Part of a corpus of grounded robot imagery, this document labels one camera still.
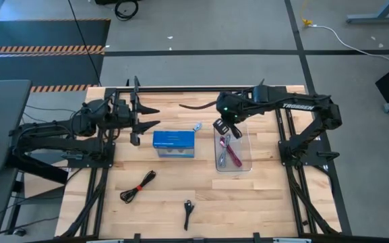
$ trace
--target small blue object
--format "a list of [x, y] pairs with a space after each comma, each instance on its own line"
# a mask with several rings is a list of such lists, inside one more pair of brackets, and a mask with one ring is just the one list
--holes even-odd
[[153, 146], [159, 157], [194, 158], [195, 132], [154, 131]]

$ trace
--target hazard stripe tape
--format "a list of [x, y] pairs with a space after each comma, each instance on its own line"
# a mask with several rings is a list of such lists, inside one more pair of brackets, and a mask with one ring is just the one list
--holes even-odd
[[70, 84], [70, 85], [45, 85], [33, 86], [30, 92], [71, 92], [71, 91], [85, 91], [89, 87], [98, 87], [96, 84]]
[[[60, 52], [60, 53], [26, 53], [26, 54], [0, 54], [0, 57], [44, 57], [44, 56], [61, 56], [61, 55], [87, 55], [88, 52]], [[92, 55], [104, 55], [104, 51], [90, 51], [89, 54]]]
[[[110, 18], [83, 18], [83, 19], [77, 19], [78, 21], [97, 21], [97, 20], [104, 20], [104, 21], [111, 21]], [[37, 19], [37, 20], [20, 20], [20, 19], [14, 19], [14, 20], [1, 20], [0, 21], [74, 21], [74, 19]]]
[[[97, 52], [104, 51], [104, 47], [101, 45], [88, 45], [88, 51]], [[79, 52], [85, 51], [84, 45], [75, 46], [31, 46], [31, 47], [0, 47], [0, 53], [49, 53], [49, 52]]]

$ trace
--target concrete floor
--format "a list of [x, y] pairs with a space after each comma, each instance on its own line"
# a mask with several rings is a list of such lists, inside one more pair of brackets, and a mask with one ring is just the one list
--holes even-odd
[[[107, 51], [290, 49], [295, 50], [286, 6], [281, 0], [144, 0], [138, 15], [115, 19], [112, 6], [71, 0], [78, 18], [111, 18]], [[344, 42], [360, 49], [389, 49], [389, 25], [345, 23], [347, 14], [376, 12], [383, 0], [310, 1], [304, 17], [329, 26]], [[302, 0], [292, 0], [298, 25]], [[66, 0], [5, 0], [0, 19], [72, 18]], [[304, 49], [344, 49], [323, 29], [302, 29]], [[375, 81], [389, 71], [380, 58], [308, 56], [318, 93], [340, 105], [343, 126], [329, 132], [336, 168], [354, 235], [389, 237], [389, 114]], [[105, 57], [104, 86], [124, 85], [137, 75], [143, 86], [184, 84], [305, 84], [296, 55], [198, 55]], [[33, 93], [29, 105], [77, 110], [85, 92]], [[26, 109], [28, 115], [52, 120], [69, 113]], [[18, 223], [59, 214], [59, 205], [22, 207]], [[28, 227], [28, 235], [1, 236], [0, 242], [49, 239], [56, 221]]]

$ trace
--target clear plastic container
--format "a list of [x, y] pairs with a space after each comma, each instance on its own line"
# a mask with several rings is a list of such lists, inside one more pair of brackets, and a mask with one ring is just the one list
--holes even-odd
[[[229, 130], [226, 134], [221, 135], [216, 130], [214, 130], [214, 140], [215, 140], [215, 166], [218, 172], [240, 172], [240, 171], [251, 171], [251, 144], [249, 141], [248, 128], [245, 124], [238, 124], [237, 127], [242, 133], [240, 139], [236, 139], [232, 132]], [[237, 163], [234, 162], [234, 159], [227, 151], [226, 148], [220, 143], [220, 138], [224, 139], [227, 136], [230, 136], [229, 146], [232, 148], [238, 159], [241, 161], [242, 165], [239, 167]], [[222, 153], [225, 151], [225, 160], [221, 161]]]

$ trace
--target wooden table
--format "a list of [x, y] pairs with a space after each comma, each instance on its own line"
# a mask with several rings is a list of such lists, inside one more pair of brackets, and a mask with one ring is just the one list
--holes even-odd
[[[86, 101], [102, 99], [105, 88], [89, 88]], [[289, 92], [305, 92], [303, 86], [287, 86]], [[147, 131], [140, 146], [129, 143], [129, 131], [116, 140], [115, 163], [109, 170], [101, 219], [100, 239], [133, 238], [252, 238], [297, 236], [285, 168], [280, 163], [275, 112], [257, 115], [246, 121], [251, 140], [252, 170], [240, 175], [217, 173], [214, 160], [212, 123], [219, 117], [215, 107], [194, 111], [178, 106], [203, 105], [217, 97], [216, 92], [140, 93], [147, 107], [160, 109], [141, 121], [159, 119]], [[310, 112], [294, 111], [297, 132], [311, 122]], [[158, 158], [152, 148], [154, 130], [190, 130], [197, 122], [203, 128], [196, 134], [195, 159]], [[287, 137], [289, 131], [285, 124]], [[136, 187], [150, 170], [157, 173], [134, 201], [125, 204], [119, 194]], [[311, 201], [336, 230], [340, 224], [328, 177], [312, 167], [305, 168]], [[83, 169], [65, 188], [65, 196], [55, 235], [62, 234], [78, 216], [85, 203], [90, 170]], [[196, 206], [183, 229], [184, 200]], [[303, 220], [306, 219], [302, 203]], [[91, 210], [88, 233], [92, 233], [95, 209]]]

